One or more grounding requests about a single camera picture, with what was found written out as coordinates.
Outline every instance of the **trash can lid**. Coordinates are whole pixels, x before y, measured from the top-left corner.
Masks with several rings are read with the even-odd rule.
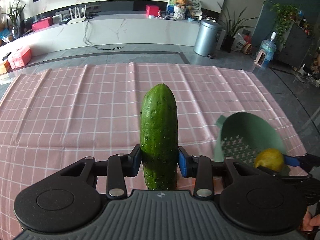
[[[211,20],[202,20],[201,24],[211,29],[215,29],[218,31],[222,30],[222,26],[220,24],[215,23]]]

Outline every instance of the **green colander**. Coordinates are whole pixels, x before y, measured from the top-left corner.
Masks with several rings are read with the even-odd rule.
[[[277,132],[254,114],[239,112],[229,117],[221,115],[216,125],[220,128],[214,149],[216,162],[223,162],[225,157],[233,157],[253,166],[258,153],[265,149],[275,148],[286,154]]]

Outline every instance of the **white bottle cap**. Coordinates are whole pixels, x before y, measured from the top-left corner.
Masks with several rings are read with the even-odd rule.
[[[275,39],[275,38],[276,38],[276,35],[277,35],[277,33],[276,33],[276,32],[273,32],[273,33],[271,34],[271,38],[272,38],[272,39]]]

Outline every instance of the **metal screw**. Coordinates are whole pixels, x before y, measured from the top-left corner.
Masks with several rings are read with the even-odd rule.
[[[207,188],[201,188],[197,190],[197,195],[199,197],[208,197],[212,194],[212,191]]]
[[[120,197],[124,194],[124,190],[120,188],[113,188],[109,190],[109,195],[112,197]]]

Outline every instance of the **large plastic water bottle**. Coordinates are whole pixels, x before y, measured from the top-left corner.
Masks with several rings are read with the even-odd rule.
[[[263,49],[266,53],[266,58],[263,62],[264,66],[266,66],[269,63],[269,61],[273,59],[273,55],[276,52],[276,49],[277,49],[277,46],[275,43],[276,35],[277,33],[273,32],[269,40],[264,40],[263,42],[261,42],[258,52],[261,49]]]

